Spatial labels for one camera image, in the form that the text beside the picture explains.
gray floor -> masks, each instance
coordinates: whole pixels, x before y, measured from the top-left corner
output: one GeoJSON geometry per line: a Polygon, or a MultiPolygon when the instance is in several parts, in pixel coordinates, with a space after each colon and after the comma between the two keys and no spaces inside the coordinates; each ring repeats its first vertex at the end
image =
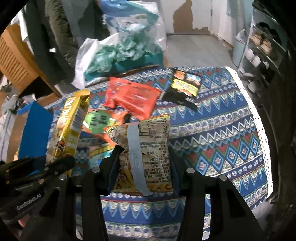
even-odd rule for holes
{"type": "Polygon", "coordinates": [[[168,36],[165,56],[175,67],[180,66],[229,66],[237,69],[231,62],[231,53],[223,42],[206,35],[168,36]]]}

gray tape strip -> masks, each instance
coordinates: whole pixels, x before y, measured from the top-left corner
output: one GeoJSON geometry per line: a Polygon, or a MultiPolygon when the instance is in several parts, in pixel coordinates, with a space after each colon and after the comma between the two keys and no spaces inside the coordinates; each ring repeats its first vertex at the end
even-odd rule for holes
{"type": "Polygon", "coordinates": [[[138,121],[132,122],[128,125],[127,138],[129,147],[128,154],[130,156],[131,172],[133,174],[135,186],[143,194],[143,196],[152,195],[153,192],[149,191],[144,175],[138,121]]]}

white lace trim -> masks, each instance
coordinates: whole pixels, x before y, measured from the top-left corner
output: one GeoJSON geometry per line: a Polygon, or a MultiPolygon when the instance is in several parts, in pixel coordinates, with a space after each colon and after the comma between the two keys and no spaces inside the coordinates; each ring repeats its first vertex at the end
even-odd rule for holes
{"type": "Polygon", "coordinates": [[[266,176],[267,176],[267,185],[268,185],[268,195],[269,197],[274,189],[274,185],[272,183],[272,178],[271,178],[271,159],[270,159],[270,150],[269,150],[269,145],[268,145],[268,140],[266,137],[266,133],[261,121],[261,118],[257,112],[257,109],[251,100],[249,94],[247,93],[246,89],[244,88],[242,81],[240,80],[239,76],[237,75],[237,72],[230,68],[230,67],[225,67],[228,72],[231,74],[233,77],[235,83],[237,84],[239,90],[243,94],[244,98],[246,99],[249,109],[253,115],[253,119],[257,128],[260,144],[262,147],[262,153],[263,153],[263,158],[264,158],[264,166],[265,166],[265,171],[266,171],[266,176]]]}

tablecloth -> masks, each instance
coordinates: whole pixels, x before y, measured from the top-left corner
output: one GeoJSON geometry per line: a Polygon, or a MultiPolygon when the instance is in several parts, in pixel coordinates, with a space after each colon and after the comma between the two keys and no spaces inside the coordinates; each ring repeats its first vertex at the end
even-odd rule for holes
{"type": "MultiPolygon", "coordinates": [[[[150,85],[162,91],[152,116],[169,113],[169,143],[189,167],[203,175],[226,175],[251,209],[271,194],[271,163],[268,142],[261,119],[237,73],[229,67],[179,67],[202,77],[196,112],[184,106],[161,101],[171,84],[171,69],[153,69],[125,79],[150,85]]],[[[108,82],[89,87],[89,108],[106,109],[108,82]]],[[[54,113],[49,134],[67,96],[47,106],[54,113]]],[[[81,133],[73,175],[98,165],[112,149],[101,140],[81,133]]],[[[102,196],[109,234],[129,238],[174,238],[184,212],[185,197],[175,193],[155,193],[152,197],[111,193],[102,196]]],[[[81,227],[81,200],[77,199],[76,222],[81,227]]],[[[204,232],[210,229],[210,196],[205,196],[204,232]]]]}

blue box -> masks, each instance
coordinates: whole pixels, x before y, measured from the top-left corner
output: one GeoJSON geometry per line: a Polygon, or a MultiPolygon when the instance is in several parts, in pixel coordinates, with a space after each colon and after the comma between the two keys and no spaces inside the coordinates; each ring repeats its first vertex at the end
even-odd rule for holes
{"type": "Polygon", "coordinates": [[[34,101],[18,110],[18,116],[26,118],[18,158],[44,156],[53,114],[34,101]]]}
{"type": "Polygon", "coordinates": [[[107,73],[99,73],[99,72],[93,72],[93,73],[84,73],[84,77],[86,81],[92,81],[95,78],[101,77],[101,76],[112,76],[115,74],[124,73],[129,70],[138,69],[141,67],[149,66],[149,65],[156,65],[158,64],[160,68],[163,67],[163,53],[152,53],[152,54],[144,54],[140,59],[138,60],[126,60],[122,62],[117,62],[112,65],[112,68],[107,73]]]}

